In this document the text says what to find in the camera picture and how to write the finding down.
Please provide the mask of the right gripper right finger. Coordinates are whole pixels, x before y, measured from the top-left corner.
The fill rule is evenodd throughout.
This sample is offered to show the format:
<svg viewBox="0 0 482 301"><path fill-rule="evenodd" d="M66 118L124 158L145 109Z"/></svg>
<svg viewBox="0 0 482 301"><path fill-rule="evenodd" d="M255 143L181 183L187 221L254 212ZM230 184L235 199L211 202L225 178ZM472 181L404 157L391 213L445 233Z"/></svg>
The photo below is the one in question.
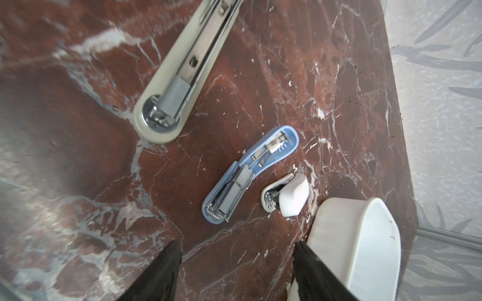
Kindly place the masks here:
<svg viewBox="0 0 482 301"><path fill-rule="evenodd" d="M295 243L293 264L300 300L357 300L305 242Z"/></svg>

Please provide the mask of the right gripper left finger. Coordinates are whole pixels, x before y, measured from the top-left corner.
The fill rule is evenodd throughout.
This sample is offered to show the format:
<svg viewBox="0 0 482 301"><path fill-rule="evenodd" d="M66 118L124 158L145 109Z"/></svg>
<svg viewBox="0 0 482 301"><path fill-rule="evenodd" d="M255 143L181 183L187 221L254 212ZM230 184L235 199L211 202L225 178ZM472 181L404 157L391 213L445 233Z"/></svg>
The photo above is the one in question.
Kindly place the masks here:
<svg viewBox="0 0 482 301"><path fill-rule="evenodd" d="M181 263L181 243L173 240L117 300L174 300Z"/></svg>

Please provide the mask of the white oval tray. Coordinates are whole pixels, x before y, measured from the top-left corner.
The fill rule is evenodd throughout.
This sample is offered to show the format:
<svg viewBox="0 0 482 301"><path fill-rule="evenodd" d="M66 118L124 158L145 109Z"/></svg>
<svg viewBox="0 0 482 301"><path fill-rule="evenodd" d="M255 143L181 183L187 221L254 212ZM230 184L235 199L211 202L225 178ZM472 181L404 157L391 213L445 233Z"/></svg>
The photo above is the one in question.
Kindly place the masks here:
<svg viewBox="0 0 482 301"><path fill-rule="evenodd" d="M305 242L357 300L395 300L399 228L380 198L329 198ZM296 278L288 300L300 300Z"/></svg>

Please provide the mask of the small white stapler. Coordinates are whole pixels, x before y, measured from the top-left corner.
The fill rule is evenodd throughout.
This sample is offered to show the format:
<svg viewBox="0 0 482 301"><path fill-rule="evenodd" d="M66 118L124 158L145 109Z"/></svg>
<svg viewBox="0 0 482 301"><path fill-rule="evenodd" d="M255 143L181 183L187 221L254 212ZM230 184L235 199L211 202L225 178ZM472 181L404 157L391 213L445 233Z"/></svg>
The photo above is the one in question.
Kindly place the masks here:
<svg viewBox="0 0 482 301"><path fill-rule="evenodd" d="M310 196L310 184L304 174L290 173L266 186L261 193L261 205L267 213L277 209L285 218L301 213Z"/></svg>

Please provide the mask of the small blue stapler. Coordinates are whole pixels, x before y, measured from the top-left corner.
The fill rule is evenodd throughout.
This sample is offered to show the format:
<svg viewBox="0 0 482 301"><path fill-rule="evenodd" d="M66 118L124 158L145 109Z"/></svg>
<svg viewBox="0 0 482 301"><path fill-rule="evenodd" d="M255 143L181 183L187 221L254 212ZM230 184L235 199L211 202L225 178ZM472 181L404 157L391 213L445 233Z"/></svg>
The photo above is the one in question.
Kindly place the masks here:
<svg viewBox="0 0 482 301"><path fill-rule="evenodd" d="M245 191L269 167L291 155L299 145L299 135L290 125L270 130L238 161L234 161L208 193L202 214L212 224L228 222Z"/></svg>

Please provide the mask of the beige black long stapler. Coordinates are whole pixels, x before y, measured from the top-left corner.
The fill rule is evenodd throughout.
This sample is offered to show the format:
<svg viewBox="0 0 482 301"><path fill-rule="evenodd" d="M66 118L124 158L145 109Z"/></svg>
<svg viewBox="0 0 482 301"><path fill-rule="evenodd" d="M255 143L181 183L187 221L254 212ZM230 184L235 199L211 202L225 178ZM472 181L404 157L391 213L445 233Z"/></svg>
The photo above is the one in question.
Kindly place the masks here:
<svg viewBox="0 0 482 301"><path fill-rule="evenodd" d="M202 1L133 110L140 138L166 144L182 132L242 1Z"/></svg>

